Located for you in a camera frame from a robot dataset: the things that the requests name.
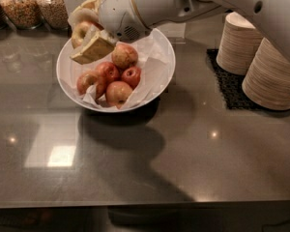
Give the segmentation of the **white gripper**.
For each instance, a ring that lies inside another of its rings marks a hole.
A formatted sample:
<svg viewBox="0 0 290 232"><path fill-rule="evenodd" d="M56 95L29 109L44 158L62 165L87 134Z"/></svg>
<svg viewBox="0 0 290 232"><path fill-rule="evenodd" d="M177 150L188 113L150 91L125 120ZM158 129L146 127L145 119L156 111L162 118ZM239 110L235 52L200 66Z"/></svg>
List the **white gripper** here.
<svg viewBox="0 0 290 232"><path fill-rule="evenodd" d="M70 58L80 65L104 58L114 50L118 40L133 43L151 33L139 18L132 0L85 0L68 18L72 29L82 21L99 21L107 32L90 29L83 39L72 36Z"/></svg>

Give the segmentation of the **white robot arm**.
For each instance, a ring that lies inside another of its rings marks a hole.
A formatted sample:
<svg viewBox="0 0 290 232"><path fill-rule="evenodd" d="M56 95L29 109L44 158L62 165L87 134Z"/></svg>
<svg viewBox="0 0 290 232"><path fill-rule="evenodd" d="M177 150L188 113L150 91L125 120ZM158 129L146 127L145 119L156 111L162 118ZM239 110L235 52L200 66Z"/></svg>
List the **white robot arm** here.
<svg viewBox="0 0 290 232"><path fill-rule="evenodd" d="M290 62L290 0L95 0L94 20L122 42L134 42L168 22L227 10L247 19Z"/></svg>

